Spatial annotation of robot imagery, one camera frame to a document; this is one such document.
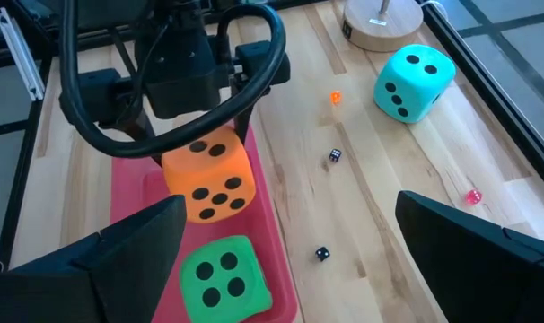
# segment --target red translucent die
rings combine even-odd
[[[479,192],[476,189],[472,189],[468,194],[466,194],[466,202],[468,202],[471,205],[476,205],[481,201],[481,192]]]

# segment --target round wooden base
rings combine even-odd
[[[348,0],[342,31],[358,47],[389,52],[410,44],[424,20],[414,0],[390,0],[386,13],[380,14],[382,0]]]

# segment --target wooden table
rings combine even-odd
[[[251,120],[301,303],[298,321],[445,321],[401,237],[398,192],[544,240],[544,184],[460,72],[421,122],[387,117],[373,103],[373,85],[390,54],[349,44],[339,13],[341,4],[331,3],[281,12],[292,80],[262,98]],[[229,32],[234,43],[268,37],[254,19]],[[426,26],[417,42],[442,49]],[[82,71],[114,66],[127,74],[114,48],[79,57]],[[109,224],[110,157],[68,125],[59,87],[55,60],[12,266]],[[337,108],[329,103],[334,90],[342,92]],[[164,132],[187,118],[154,126]],[[343,152],[338,163],[327,161],[332,148]],[[484,194],[476,206],[463,202],[472,188]],[[323,263],[313,256],[319,246],[331,252]]]

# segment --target black wire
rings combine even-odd
[[[118,54],[120,55],[120,58],[122,58],[122,62],[127,67],[130,77],[133,78],[134,80],[134,78],[136,77],[136,69],[135,69],[135,66],[132,64],[132,60],[130,59],[130,55],[127,52],[127,48],[125,47],[124,42],[122,42],[122,39],[120,38],[120,35],[118,34],[117,28],[110,27],[109,34],[112,37],[114,46],[118,50]]]
[[[171,25],[171,23],[172,17],[169,16],[169,19],[162,25],[161,31],[158,33],[158,35],[156,35],[156,39],[154,39],[153,45],[151,45],[150,49],[148,49],[148,53],[146,54],[143,64],[138,67],[138,72],[136,73],[136,76],[134,76],[136,78],[135,93],[130,104],[128,104],[129,108],[133,108],[133,106],[142,99],[143,80],[145,79],[146,67],[149,64],[150,58],[153,56],[154,49],[160,42],[162,36],[164,36],[164,33],[166,33],[166,31],[168,30],[168,27]]]
[[[235,96],[221,103],[218,107],[201,117],[176,129],[158,135],[155,138],[138,142],[119,142],[105,136],[96,127],[83,106],[78,82],[77,30],[78,0],[63,0],[61,6],[61,28],[59,32],[60,74],[63,97],[70,104],[61,105],[61,109],[71,120],[79,134],[97,150],[115,157],[139,158],[164,153],[198,139],[256,103],[268,88],[285,54],[286,36],[284,24],[277,13],[270,7],[259,4],[237,5],[223,14],[226,27],[228,23],[244,15],[264,18],[270,26],[270,47],[261,67],[246,86]],[[218,34],[226,32],[218,28]]]

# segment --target pink tray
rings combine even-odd
[[[257,186],[254,200],[240,214],[226,220],[210,224],[186,224],[179,255],[154,313],[153,323],[190,322],[180,292],[182,260],[190,252],[210,241],[235,234],[245,235],[252,242],[274,302],[270,310],[250,317],[245,322],[284,323],[294,320],[298,301],[251,131],[245,146]],[[152,159],[113,158],[111,223],[122,220],[168,195],[162,170]]]

